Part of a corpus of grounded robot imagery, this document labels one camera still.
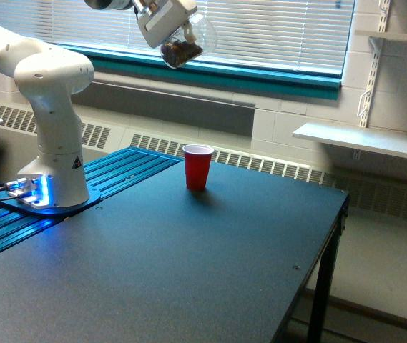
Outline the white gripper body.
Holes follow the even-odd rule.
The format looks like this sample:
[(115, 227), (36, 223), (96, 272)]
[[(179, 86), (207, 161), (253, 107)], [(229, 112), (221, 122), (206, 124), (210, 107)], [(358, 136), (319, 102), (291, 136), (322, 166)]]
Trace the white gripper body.
[(145, 41), (157, 48), (197, 12), (196, 1), (133, 1)]

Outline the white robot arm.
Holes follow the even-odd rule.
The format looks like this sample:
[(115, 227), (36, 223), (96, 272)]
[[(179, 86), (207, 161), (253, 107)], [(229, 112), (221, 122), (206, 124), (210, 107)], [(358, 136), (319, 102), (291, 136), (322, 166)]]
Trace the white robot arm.
[(92, 82), (91, 61), (83, 54), (0, 26), (0, 73), (11, 77), (31, 104), (38, 143), (36, 159), (6, 185), (7, 198), (41, 213), (88, 202), (82, 122), (71, 96)]

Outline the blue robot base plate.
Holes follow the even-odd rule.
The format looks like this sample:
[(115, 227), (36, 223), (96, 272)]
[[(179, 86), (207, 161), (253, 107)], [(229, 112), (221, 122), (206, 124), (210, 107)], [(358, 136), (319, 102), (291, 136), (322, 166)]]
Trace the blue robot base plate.
[(40, 216), (54, 216), (54, 217), (72, 216), (94, 206), (95, 204), (101, 201), (100, 190), (95, 188), (88, 188), (88, 190), (89, 190), (89, 199), (84, 203), (72, 207), (49, 207), (45, 209), (37, 209), (33, 208), (28, 204), (25, 204), (14, 199), (0, 201), (0, 204), (2, 204), (4, 207), (8, 209), (17, 210), (27, 214), (35, 214)]

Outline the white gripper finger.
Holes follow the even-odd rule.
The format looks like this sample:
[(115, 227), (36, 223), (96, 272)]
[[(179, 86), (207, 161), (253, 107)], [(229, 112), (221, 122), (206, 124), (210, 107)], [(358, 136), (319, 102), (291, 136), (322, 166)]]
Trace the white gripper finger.
[(193, 33), (192, 24), (190, 23), (190, 21), (186, 21), (182, 25), (182, 31), (184, 38), (188, 44), (194, 44), (196, 42), (197, 39)]

